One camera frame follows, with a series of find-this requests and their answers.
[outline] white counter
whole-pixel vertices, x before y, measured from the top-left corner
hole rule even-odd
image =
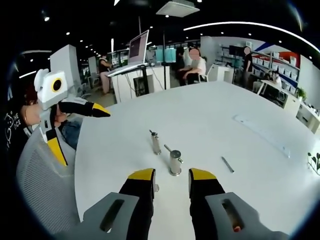
[[[170,89],[170,67],[166,66],[165,69],[166,89]],[[146,75],[148,80],[149,94],[160,92],[165,88],[163,66],[147,67]],[[128,74],[119,74],[111,78],[117,103],[124,103],[137,97],[134,79],[142,78],[142,76],[142,71],[139,69]]]

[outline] computer screen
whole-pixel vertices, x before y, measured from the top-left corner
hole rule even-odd
[[[143,32],[139,36],[130,41],[128,63],[144,63],[147,51],[149,30]]]

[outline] white round table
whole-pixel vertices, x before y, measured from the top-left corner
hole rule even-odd
[[[189,214],[190,168],[216,175],[226,192],[256,209],[273,231],[291,234],[318,200],[320,178],[307,169],[306,158],[317,138],[280,107],[238,86],[194,84],[108,109],[111,117],[86,117],[79,136],[74,174],[81,221],[104,196],[119,192],[128,175],[146,168],[156,169],[160,188],[153,202],[152,240],[195,239]],[[290,149],[290,158],[233,120],[235,115],[263,126]],[[149,129],[159,135],[161,155],[152,151]],[[179,176],[169,174],[169,152],[163,144],[181,151]]]

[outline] laptop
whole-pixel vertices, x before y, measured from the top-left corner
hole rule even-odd
[[[148,65],[148,63],[145,63],[148,36],[149,30],[132,39],[129,46],[128,65],[109,71],[107,76],[112,78],[116,75],[136,69],[141,65]]]

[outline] cable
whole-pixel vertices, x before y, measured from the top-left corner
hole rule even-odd
[[[151,66],[151,62],[149,61],[147,54],[145,55],[145,58],[146,58],[146,61],[150,64],[150,68],[151,68],[151,70],[152,70],[152,72],[153,72],[153,75],[155,76],[155,78],[156,78],[157,81],[159,82],[160,87],[162,88],[162,90],[165,90],[165,89],[162,87],[161,82],[159,81],[159,79],[158,79],[158,77],[157,77],[157,75],[156,75],[156,73],[155,73],[155,70],[154,70],[153,67]]]
[[[136,90],[134,90],[134,89],[131,87],[130,79],[129,79],[127,73],[125,74],[125,77],[126,77],[126,81],[127,81],[128,84],[129,84],[129,87],[130,87],[134,92],[136,92]]]

